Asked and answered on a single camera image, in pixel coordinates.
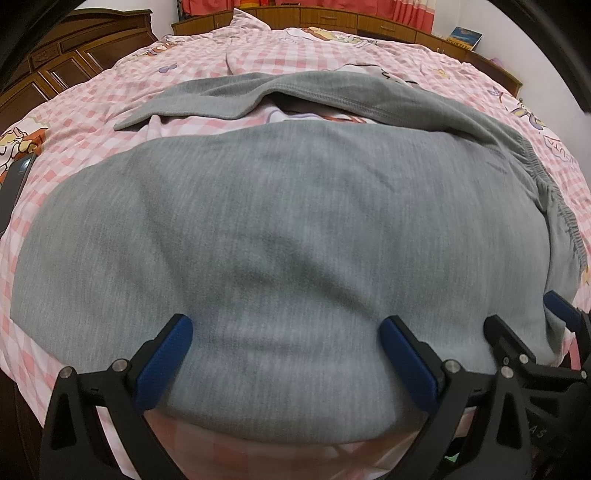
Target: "curtain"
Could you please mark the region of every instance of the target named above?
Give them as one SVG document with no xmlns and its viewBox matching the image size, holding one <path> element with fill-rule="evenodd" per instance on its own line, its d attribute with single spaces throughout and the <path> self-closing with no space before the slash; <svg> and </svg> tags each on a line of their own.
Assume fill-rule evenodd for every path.
<svg viewBox="0 0 591 480">
<path fill-rule="evenodd" d="M 394 15 L 389 18 L 431 33 L 436 3 L 437 0 L 395 0 Z"/>
</svg>

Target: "gray fabric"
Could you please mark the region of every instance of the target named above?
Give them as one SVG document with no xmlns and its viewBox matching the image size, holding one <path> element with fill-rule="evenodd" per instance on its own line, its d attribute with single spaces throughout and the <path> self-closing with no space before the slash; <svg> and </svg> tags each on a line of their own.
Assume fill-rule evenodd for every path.
<svg viewBox="0 0 591 480">
<path fill-rule="evenodd" d="M 420 424 L 378 344 L 391 314 L 468 369 L 494 371 L 482 334 L 494 313 L 540 362 L 556 358 L 564 324 L 542 296 L 572 299 L 586 260 L 526 140 L 369 76 L 251 76 L 233 95 L 243 80 L 200 81 L 227 85 L 221 96 L 200 95 L 200 82 L 175 87 L 193 89 L 180 103 L 165 95 L 228 118 L 281 82 L 285 95 L 391 126 L 288 121 L 162 138 L 66 180 L 31 225 L 12 292 L 11 317 L 45 350 L 102 369 L 185 313 L 193 345 L 162 408 L 293 443 Z"/>
</svg>

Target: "bed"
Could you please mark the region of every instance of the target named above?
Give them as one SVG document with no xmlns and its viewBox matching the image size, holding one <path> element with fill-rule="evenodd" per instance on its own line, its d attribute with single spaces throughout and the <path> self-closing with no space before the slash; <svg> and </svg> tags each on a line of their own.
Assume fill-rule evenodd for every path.
<svg viewBox="0 0 591 480">
<path fill-rule="evenodd" d="M 150 122 L 137 131 L 113 131 L 115 124 L 172 85 L 200 77 L 338 69 L 395 77 L 456 99 L 513 127 L 529 140 L 560 188 L 576 217 L 586 255 L 591 254 L 591 193 L 576 159 L 533 112 L 482 72 L 423 46 L 367 40 L 317 27 L 271 31 L 259 19 L 235 11 L 228 27 L 203 35 L 168 35 L 125 56 L 113 68 L 35 107 L 2 136 L 18 151 L 19 145 L 30 140 L 25 137 L 44 133 L 37 136 L 34 149 L 39 157 L 0 239 L 0 367 L 16 382 L 40 423 L 63 364 L 11 320 L 10 305 L 20 249 L 49 194 L 74 173 L 153 138 L 215 135 L 267 121 L 256 115 L 233 121 L 190 116 L 162 124 Z M 338 120 L 363 121 L 355 115 L 344 116 Z M 586 270 L 575 298 L 575 305 L 585 310 L 591 309 L 589 280 Z M 565 335 L 563 354 L 571 349 L 572 337 Z M 108 418 L 101 415 L 122 470 L 134 476 Z M 293 479 L 320 480 L 330 475 L 377 478 L 396 464 L 414 438 L 386 435 L 346 445 L 266 445 L 208 431 L 158 411 L 150 411 L 146 417 L 190 479 L 254 479 L 267 478 L 270 473 Z"/>
</svg>

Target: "book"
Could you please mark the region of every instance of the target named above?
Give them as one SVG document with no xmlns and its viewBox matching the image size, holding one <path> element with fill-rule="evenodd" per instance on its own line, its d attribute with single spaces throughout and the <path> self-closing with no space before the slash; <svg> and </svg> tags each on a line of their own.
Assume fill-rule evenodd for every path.
<svg viewBox="0 0 591 480">
<path fill-rule="evenodd" d="M 467 28 L 456 27 L 453 32 L 447 38 L 449 43 L 453 43 L 458 47 L 465 48 L 466 50 L 474 50 L 480 42 L 482 34 Z"/>
</svg>

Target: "wooden bed frame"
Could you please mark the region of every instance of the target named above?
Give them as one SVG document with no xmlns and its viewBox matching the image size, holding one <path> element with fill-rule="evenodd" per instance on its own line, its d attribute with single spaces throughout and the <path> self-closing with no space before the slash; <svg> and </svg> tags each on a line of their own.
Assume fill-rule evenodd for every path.
<svg viewBox="0 0 591 480">
<path fill-rule="evenodd" d="M 151 11 L 74 10 L 17 67 L 0 94 L 0 134 L 37 105 L 157 39 Z"/>
<path fill-rule="evenodd" d="M 471 63 L 478 70 L 500 83 L 515 97 L 517 97 L 519 89 L 522 86 L 522 83 L 513 77 L 512 74 L 503 70 L 490 60 L 478 55 L 478 53 L 465 50 L 439 37 L 407 25 L 386 20 L 385 18 L 372 17 L 345 10 L 292 5 L 255 7 L 244 10 L 277 30 L 288 27 L 318 27 L 324 28 L 325 30 L 338 30 L 379 40 L 395 40 L 424 45 L 438 53 L 443 53 L 459 61 Z M 173 31 L 175 35 L 208 33 L 211 30 L 229 25 L 232 17 L 232 11 L 191 17 L 173 24 Z"/>
</svg>

